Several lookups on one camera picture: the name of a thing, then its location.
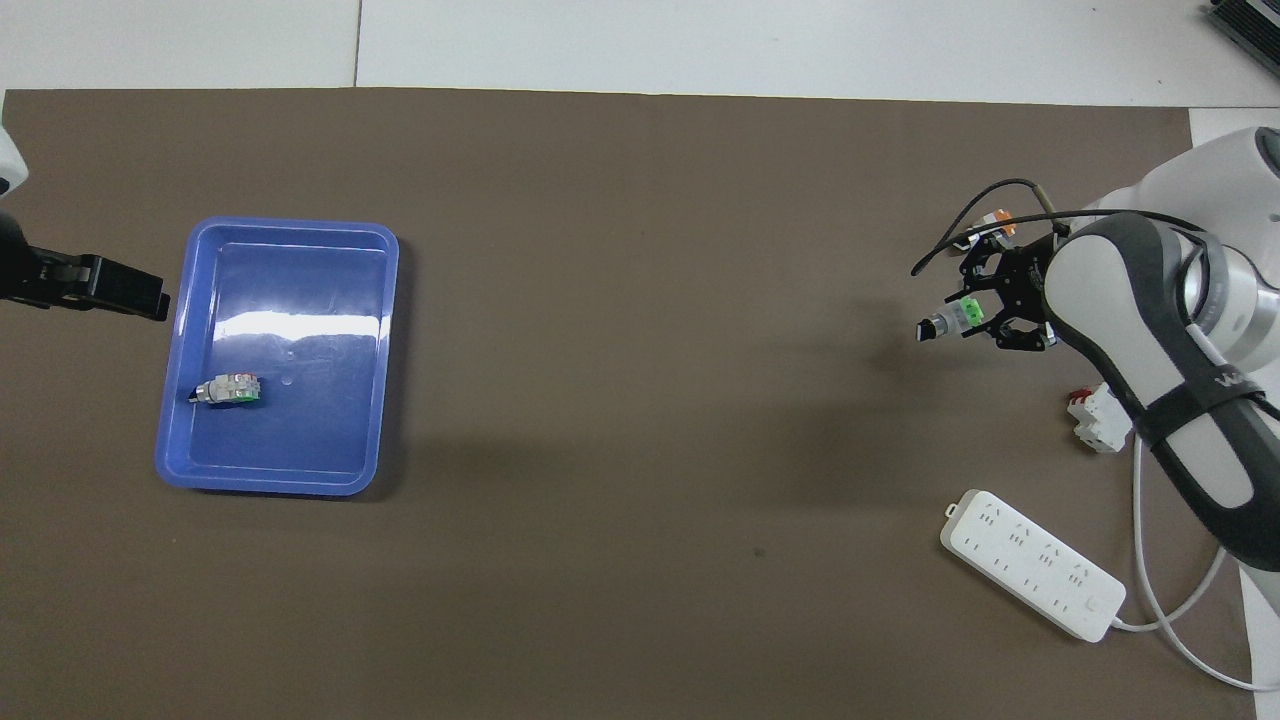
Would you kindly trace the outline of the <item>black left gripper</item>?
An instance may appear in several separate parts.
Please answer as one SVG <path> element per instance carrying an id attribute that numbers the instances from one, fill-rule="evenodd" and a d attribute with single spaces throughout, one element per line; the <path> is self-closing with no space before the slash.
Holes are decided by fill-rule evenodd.
<path id="1" fill-rule="evenodd" d="M 27 306 L 47 306 L 50 299 L 88 297 L 96 309 L 151 322 L 165 322 L 172 297 L 159 275 L 120 263 L 104 263 L 95 254 L 41 250 L 40 260 L 17 219 L 1 213 L 1 299 Z"/>

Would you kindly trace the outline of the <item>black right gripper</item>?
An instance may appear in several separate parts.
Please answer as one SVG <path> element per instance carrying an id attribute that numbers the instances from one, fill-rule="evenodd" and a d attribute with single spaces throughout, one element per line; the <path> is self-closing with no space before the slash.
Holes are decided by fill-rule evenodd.
<path id="1" fill-rule="evenodd" d="M 1056 345 L 1043 300 L 1044 273 L 1055 245 L 1055 240 L 1037 240 L 1011 249 L 1002 234 L 974 234 L 960 261 L 960 290 L 945 300 L 993 293 L 1004 304 L 1004 315 L 986 324 L 986 333 L 995 345 L 1009 351 L 1047 351 Z"/>

